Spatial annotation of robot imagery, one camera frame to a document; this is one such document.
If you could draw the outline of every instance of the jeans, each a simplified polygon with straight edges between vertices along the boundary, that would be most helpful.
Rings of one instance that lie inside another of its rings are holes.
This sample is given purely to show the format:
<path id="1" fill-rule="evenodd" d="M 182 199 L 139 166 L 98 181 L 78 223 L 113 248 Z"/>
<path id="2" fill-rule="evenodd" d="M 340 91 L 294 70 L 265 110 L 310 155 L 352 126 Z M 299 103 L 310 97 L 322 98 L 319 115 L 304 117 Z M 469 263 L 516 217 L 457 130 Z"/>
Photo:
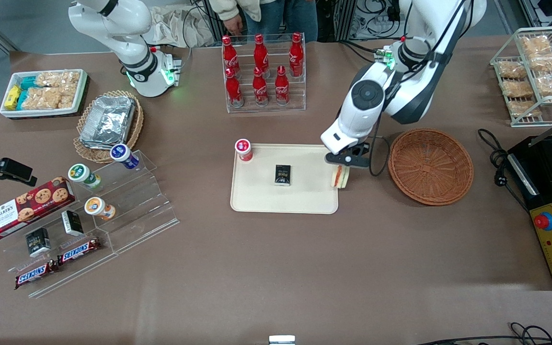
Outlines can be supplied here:
<path id="1" fill-rule="evenodd" d="M 276 0 L 261 5 L 261 21 L 255 22 L 246 13 L 248 34 L 278 34 L 280 24 L 285 19 L 287 33 L 304 33 L 305 41 L 316 41 L 318 22 L 316 21 L 315 0 Z"/>

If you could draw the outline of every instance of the beige jacket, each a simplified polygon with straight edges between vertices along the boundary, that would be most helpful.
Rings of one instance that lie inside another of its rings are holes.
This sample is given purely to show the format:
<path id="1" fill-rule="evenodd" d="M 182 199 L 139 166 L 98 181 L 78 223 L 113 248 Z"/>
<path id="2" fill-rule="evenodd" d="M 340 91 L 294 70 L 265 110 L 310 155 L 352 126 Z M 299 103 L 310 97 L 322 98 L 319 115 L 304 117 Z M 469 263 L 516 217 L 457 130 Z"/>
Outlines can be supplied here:
<path id="1" fill-rule="evenodd" d="M 255 22 L 261 21 L 261 7 L 259 0 L 209 0 L 210 6 L 218 14 L 221 20 L 229 20 L 240 13 L 237 6 L 240 5 L 248 16 Z"/>

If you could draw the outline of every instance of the table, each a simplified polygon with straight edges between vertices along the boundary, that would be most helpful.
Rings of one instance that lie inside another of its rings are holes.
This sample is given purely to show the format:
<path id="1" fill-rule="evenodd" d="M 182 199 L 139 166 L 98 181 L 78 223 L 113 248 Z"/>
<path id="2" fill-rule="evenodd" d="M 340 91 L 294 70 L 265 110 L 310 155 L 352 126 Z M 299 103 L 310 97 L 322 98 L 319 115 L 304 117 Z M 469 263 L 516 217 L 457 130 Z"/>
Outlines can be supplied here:
<path id="1" fill-rule="evenodd" d="M 301 345 L 416 344 L 508 334 L 512 321 L 552 333 L 552 281 L 529 216 L 493 184 L 489 147 L 476 135 L 487 128 L 508 148 L 542 131 L 508 126 L 488 66 L 506 38 L 462 39 L 427 116 L 408 126 L 384 118 L 379 131 L 450 133 L 475 165 L 467 196 L 427 207 L 387 172 L 353 170 L 330 216 L 234 212 L 233 144 L 320 144 L 364 62 L 339 44 L 309 44 L 307 111 L 230 116 L 220 49 L 194 50 L 180 87 L 140 99 L 146 118 L 136 145 L 158 166 L 181 223 L 43 299 L 13 291 L 0 262 L 0 344 L 251 345 L 270 334 L 295 334 Z M 89 100 L 132 91 L 112 53 L 11 60 L 13 72 L 83 68 Z M 33 167 L 39 181 L 64 174 L 82 161 L 72 145 L 76 123 L 0 116 L 0 157 Z M 1 182 L 0 204 L 26 189 Z"/>

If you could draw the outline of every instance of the white tray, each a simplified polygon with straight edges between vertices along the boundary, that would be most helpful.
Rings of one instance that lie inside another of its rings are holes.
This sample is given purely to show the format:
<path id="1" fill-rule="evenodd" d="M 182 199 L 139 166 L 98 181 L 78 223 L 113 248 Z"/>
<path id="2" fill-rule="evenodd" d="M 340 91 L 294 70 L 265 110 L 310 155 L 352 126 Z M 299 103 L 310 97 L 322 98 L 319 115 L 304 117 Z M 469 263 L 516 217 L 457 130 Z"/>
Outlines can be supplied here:
<path id="1" fill-rule="evenodd" d="M 338 190 L 331 186 L 335 165 L 325 162 L 322 145 L 252 144 L 253 159 L 234 159 L 231 208 L 238 212 L 332 214 Z M 291 185 L 276 186 L 276 164 L 291 166 Z"/>
<path id="2" fill-rule="evenodd" d="M 12 86 L 17 84 L 20 85 L 20 82 L 25 77 L 37 77 L 41 72 L 65 72 L 66 70 L 72 70 L 74 72 L 80 73 L 80 79 L 78 80 L 78 87 L 76 88 L 76 94 L 74 95 L 74 102 L 70 108 L 61 108 L 61 109 L 44 109 L 44 110 L 35 110 L 35 111 L 9 111 L 4 107 L 6 98 Z M 10 82 L 6 88 L 6 93 L 4 98 L 1 101 L 0 113 L 1 115 L 8 118 L 31 118 L 31 117 L 48 117 L 48 116 L 60 116 L 66 114 L 73 114 L 78 111 L 80 103 L 82 100 L 82 95 L 84 94 L 84 89 L 86 86 L 86 72 L 82 69 L 55 69 L 55 70 L 34 70 L 32 72 L 17 72 L 13 73 L 10 77 Z"/>

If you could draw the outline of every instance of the wicker basket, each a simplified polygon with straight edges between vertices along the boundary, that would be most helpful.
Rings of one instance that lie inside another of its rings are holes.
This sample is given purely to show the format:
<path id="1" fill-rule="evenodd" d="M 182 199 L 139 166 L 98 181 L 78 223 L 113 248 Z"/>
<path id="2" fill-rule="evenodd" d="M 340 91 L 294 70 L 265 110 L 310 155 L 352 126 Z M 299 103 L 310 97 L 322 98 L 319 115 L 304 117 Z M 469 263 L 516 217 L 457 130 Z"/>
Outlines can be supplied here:
<path id="1" fill-rule="evenodd" d="M 134 96 L 133 94 L 127 91 L 120 91 L 120 90 L 106 92 L 101 96 L 112 96 L 112 97 L 125 96 L 136 101 L 136 110 L 133 114 L 133 123 L 131 124 L 131 128 L 129 129 L 129 136 L 127 137 L 127 146 L 129 146 L 129 148 L 132 149 L 133 146 L 136 144 L 136 141 L 138 141 L 138 137 L 140 136 L 140 131 L 142 131 L 142 123 L 144 123 L 144 111 L 142 111 L 142 106 L 140 105 L 138 98 L 136 98 L 136 96 Z M 86 123 L 86 117 L 91 112 L 93 103 L 95 103 L 95 100 L 93 100 L 91 104 L 88 107 L 86 107 L 85 111 L 82 113 L 82 116 L 80 117 L 80 120 L 78 121 L 78 125 L 76 126 L 76 129 L 78 129 L 78 135 L 80 135 L 80 133 L 82 132 L 82 129 L 84 128 L 84 125 Z M 106 164 L 113 161 L 113 159 L 110 158 L 110 150 L 90 149 L 88 147 L 85 147 L 81 143 L 80 138 L 74 139 L 74 147 L 76 148 L 76 152 L 78 152 L 78 154 L 84 159 L 88 159 L 90 161 L 94 161 L 101 164 Z"/>
<path id="2" fill-rule="evenodd" d="M 461 199 L 474 179 L 466 149 L 453 137 L 431 128 L 412 129 L 393 142 L 389 172 L 410 198 L 425 205 Z"/>

